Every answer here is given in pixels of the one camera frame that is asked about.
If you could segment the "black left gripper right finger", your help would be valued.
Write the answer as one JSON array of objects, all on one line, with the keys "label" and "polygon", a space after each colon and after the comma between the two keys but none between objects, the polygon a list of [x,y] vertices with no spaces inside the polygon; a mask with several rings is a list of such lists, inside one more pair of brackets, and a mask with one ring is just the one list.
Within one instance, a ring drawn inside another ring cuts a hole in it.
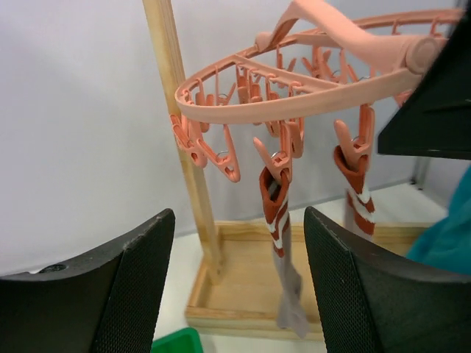
[{"label": "black left gripper right finger", "polygon": [[304,234],[328,352],[470,351],[470,276],[408,260],[314,207]]}]

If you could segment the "pink round clip hanger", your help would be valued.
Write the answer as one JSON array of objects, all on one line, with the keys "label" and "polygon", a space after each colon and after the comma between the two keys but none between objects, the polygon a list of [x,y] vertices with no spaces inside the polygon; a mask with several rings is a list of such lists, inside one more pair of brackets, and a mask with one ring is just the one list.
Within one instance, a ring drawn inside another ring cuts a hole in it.
[{"label": "pink round clip hanger", "polygon": [[458,8],[350,20],[325,1],[292,1],[271,32],[253,46],[195,73],[176,89],[171,116],[178,147],[199,167],[214,164],[240,180],[233,139],[217,154],[203,135],[212,124],[265,124],[360,107],[412,94],[446,44],[437,31],[463,17]]}]

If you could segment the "grey sock red striped cuff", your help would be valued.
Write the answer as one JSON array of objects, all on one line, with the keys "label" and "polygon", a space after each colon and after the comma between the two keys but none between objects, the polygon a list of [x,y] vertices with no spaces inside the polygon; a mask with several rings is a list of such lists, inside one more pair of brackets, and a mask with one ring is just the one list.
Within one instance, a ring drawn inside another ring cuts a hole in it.
[{"label": "grey sock red striped cuff", "polygon": [[309,323],[302,308],[302,277],[291,258],[291,219],[288,211],[288,189],[286,175],[277,181],[267,168],[259,176],[263,214],[272,239],[272,256],[282,294],[277,316],[281,329],[292,329],[299,338],[309,332]]}]

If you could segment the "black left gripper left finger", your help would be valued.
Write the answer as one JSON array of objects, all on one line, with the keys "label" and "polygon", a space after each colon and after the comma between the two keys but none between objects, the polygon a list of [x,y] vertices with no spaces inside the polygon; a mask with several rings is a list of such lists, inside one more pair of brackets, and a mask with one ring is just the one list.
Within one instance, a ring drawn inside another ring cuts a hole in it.
[{"label": "black left gripper left finger", "polygon": [[32,274],[1,278],[3,352],[149,352],[174,239],[165,209]]}]

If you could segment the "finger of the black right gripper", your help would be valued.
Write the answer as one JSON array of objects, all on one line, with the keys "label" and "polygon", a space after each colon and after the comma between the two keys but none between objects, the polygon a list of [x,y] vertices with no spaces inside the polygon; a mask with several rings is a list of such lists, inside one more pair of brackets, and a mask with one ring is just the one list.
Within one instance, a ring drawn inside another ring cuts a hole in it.
[{"label": "finger of the black right gripper", "polygon": [[378,154],[470,159],[470,17],[378,135]]}]

